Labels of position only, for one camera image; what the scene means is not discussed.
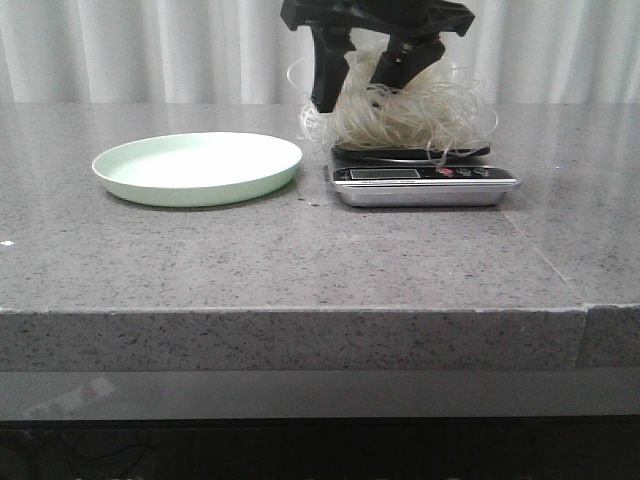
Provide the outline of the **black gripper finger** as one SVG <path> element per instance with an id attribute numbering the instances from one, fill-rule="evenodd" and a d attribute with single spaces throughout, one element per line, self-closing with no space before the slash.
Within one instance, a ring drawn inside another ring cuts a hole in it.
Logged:
<path id="1" fill-rule="evenodd" d="M 391 35 L 369 83 L 403 89 L 419 73 L 439 61 L 445 46 L 438 34 L 418 38 Z"/>
<path id="2" fill-rule="evenodd" d="M 329 25 L 312 25 L 314 41 L 314 80 L 311 100 L 320 113 L 334 110 L 349 71 L 347 52 L 354 51 L 351 29 Z"/>

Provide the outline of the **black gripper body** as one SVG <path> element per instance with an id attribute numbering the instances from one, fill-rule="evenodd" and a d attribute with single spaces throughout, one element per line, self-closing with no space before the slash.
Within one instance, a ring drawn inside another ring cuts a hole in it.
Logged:
<path id="1" fill-rule="evenodd" d="M 300 26 L 357 28 L 397 36 L 467 33 L 475 15 L 450 1 L 284 1 L 280 17 Z"/>

